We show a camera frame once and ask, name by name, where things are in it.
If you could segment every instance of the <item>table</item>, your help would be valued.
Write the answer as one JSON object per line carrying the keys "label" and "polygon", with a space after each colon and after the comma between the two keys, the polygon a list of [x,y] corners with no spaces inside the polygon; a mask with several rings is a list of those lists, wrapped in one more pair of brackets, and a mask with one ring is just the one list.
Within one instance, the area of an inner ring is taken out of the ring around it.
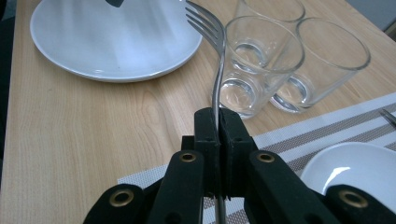
{"label": "table", "polygon": [[[175,72],[112,84],[74,76],[48,61],[30,37],[39,0],[17,5],[0,223],[81,223],[117,179],[169,162],[193,114],[210,106],[217,53],[204,41]],[[236,0],[196,0],[226,23]],[[268,105],[245,120],[250,135],[396,90],[396,43],[344,0],[302,0],[307,17],[328,18],[367,44],[371,64],[302,115]]]}

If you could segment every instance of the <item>large white plate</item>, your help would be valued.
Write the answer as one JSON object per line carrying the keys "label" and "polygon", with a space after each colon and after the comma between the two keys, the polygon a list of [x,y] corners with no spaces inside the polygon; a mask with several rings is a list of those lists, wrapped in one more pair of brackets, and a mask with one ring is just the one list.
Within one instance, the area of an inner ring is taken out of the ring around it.
{"label": "large white plate", "polygon": [[346,184],[362,189],[396,213],[396,152],[365,143],[343,143],[320,151],[304,168],[305,184],[325,194]]}
{"label": "large white plate", "polygon": [[30,29],[37,48],[76,75],[109,82],[159,77],[184,64],[202,37],[188,23],[186,2],[43,0]]}

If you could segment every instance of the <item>light wood surface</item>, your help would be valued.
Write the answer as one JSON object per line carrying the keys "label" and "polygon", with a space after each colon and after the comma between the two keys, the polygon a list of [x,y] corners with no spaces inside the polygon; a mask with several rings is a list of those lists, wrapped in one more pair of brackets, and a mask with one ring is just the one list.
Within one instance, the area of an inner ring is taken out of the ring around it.
{"label": "light wood surface", "polygon": [[[72,75],[35,47],[29,22],[39,0],[19,0],[15,29],[0,223],[81,223],[117,179],[169,162],[193,114],[210,106],[217,54],[203,41],[164,77],[111,84]],[[196,0],[223,23],[236,0]],[[396,44],[344,0],[302,0],[307,17],[346,27],[372,62],[302,115],[268,105],[245,121],[253,136],[396,90]]]}

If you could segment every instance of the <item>metal fork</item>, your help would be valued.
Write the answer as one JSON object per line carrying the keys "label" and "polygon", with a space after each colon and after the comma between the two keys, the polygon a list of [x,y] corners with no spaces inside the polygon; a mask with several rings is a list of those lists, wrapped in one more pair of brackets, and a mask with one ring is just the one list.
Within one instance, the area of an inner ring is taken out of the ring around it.
{"label": "metal fork", "polygon": [[[225,60],[225,29],[221,21],[210,11],[189,0],[186,2],[202,14],[200,15],[186,7],[186,10],[189,12],[189,14],[186,14],[189,24],[212,45],[219,55],[219,69],[216,74],[212,93],[213,119],[216,124],[217,134],[219,134],[219,96]],[[221,195],[216,196],[215,208],[216,222],[220,224],[226,223],[225,202]]]}

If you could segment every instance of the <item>striped placemat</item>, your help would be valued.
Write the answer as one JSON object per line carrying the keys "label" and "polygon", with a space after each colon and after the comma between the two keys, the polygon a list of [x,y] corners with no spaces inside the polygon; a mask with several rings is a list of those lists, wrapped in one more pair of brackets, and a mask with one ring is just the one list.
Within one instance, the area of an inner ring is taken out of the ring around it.
{"label": "striped placemat", "polygon": [[[387,109],[396,114],[396,92],[371,101],[353,105],[316,118],[254,136],[259,149],[277,153],[300,175],[306,164],[322,149],[344,142],[364,142],[396,150],[396,131],[379,113]],[[167,165],[128,175],[119,183],[145,188],[163,177]],[[243,199],[226,202],[227,223],[248,223]],[[204,222],[215,223],[215,207],[204,201]]]}

